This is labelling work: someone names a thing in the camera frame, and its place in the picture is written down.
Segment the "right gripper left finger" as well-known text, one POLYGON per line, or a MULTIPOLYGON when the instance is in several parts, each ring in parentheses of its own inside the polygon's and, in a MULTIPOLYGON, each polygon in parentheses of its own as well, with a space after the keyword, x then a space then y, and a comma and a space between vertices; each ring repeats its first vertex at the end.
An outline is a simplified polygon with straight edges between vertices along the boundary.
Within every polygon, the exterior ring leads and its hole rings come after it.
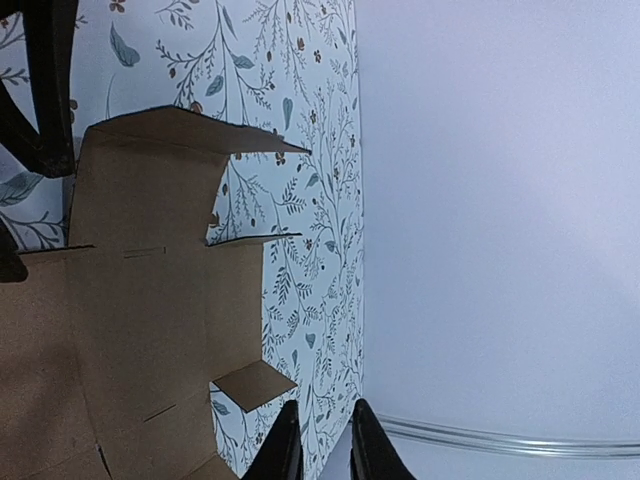
POLYGON ((302 480, 304 455, 298 402, 284 403, 243 480, 302 480))

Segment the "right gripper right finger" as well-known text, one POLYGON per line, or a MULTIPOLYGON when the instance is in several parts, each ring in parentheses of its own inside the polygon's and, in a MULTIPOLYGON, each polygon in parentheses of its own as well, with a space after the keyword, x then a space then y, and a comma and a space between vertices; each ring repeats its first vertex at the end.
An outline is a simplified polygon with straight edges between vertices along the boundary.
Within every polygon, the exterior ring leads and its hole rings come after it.
POLYGON ((352 480, 415 480, 368 402, 358 399, 352 414, 352 480))

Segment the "brown cardboard box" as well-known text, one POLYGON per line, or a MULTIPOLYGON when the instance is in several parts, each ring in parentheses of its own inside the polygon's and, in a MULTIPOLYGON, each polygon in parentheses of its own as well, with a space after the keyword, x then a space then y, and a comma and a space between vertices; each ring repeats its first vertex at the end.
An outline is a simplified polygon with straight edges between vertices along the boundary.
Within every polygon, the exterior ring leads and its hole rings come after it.
POLYGON ((69 244, 1 276, 5 479, 229 479, 210 399, 293 387, 262 355, 270 235, 205 240, 233 156, 279 135, 175 106, 84 136, 69 244))

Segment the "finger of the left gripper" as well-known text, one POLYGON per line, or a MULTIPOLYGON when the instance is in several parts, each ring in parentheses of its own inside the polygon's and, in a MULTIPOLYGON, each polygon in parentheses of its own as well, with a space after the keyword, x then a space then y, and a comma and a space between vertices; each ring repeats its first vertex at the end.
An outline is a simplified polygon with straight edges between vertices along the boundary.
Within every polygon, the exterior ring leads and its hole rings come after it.
POLYGON ((4 222, 0 232, 0 282, 20 283, 28 278, 28 270, 18 255, 18 246, 4 222))
POLYGON ((3 1, 3 19, 23 17, 30 88, 37 125, 32 126, 1 89, 1 145, 27 170, 47 178, 75 172, 70 118, 70 68, 76 1, 3 1))

